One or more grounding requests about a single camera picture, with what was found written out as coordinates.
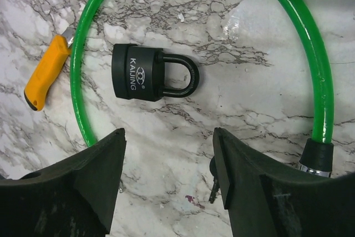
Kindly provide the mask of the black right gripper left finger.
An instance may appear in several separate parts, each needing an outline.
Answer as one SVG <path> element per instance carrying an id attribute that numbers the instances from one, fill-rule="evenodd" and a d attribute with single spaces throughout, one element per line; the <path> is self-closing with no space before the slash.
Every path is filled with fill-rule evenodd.
<path id="1" fill-rule="evenodd" d="M 125 148 L 120 128 L 20 179 L 1 177 L 1 236 L 108 235 Z"/>

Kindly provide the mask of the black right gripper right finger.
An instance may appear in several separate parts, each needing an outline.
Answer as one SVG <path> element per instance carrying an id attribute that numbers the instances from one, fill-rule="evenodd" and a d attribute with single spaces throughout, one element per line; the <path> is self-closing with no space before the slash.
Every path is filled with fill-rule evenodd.
<path id="1" fill-rule="evenodd" d="M 280 163 L 223 128 L 213 149 L 233 236 L 353 236 L 354 174 L 326 178 Z"/>

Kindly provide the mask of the black head silver key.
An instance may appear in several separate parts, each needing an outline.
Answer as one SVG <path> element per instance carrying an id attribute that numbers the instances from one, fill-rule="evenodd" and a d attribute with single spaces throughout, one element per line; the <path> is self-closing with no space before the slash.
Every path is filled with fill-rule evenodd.
<path id="1" fill-rule="evenodd" d="M 210 160 L 210 165 L 209 165 L 209 169 L 210 169 L 210 173 L 213 177 L 213 185 L 212 185 L 212 189 L 211 189 L 211 193 L 209 196 L 209 202 L 210 204 L 213 204 L 216 197 L 217 197 L 217 193 L 220 189 L 220 184 L 219 184 L 219 179 L 218 179 L 218 175 L 217 175 L 217 167 L 216 167 L 216 161 L 215 161 L 215 157 L 212 157 Z"/>

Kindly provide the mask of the green cable lock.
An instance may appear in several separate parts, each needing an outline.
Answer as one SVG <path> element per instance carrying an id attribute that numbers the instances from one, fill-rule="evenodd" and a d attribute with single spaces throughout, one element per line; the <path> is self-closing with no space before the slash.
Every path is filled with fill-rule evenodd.
<path id="1" fill-rule="evenodd" d="M 81 65 L 85 40 L 94 15 L 103 0 L 88 0 L 78 22 L 70 56 L 70 93 L 78 127 L 87 146 L 97 142 L 91 128 L 81 89 Z M 303 0 L 278 0 L 292 21 L 303 44 L 313 84 L 314 119 L 299 169 L 329 178 L 333 164 L 334 91 L 328 54 L 310 10 Z"/>

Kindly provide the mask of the black Kaijing padlock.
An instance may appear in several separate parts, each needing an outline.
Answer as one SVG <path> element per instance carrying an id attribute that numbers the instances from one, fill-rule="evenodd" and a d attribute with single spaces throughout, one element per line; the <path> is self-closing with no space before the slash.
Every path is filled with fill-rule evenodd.
<path id="1" fill-rule="evenodd" d="M 190 73 L 190 82 L 183 89 L 165 86 L 165 64 L 180 64 Z M 111 77 L 115 96 L 155 102 L 163 97 L 185 98 L 196 91 L 200 72 L 192 59 L 167 54 L 161 48 L 136 44 L 115 44 L 111 57 Z"/>

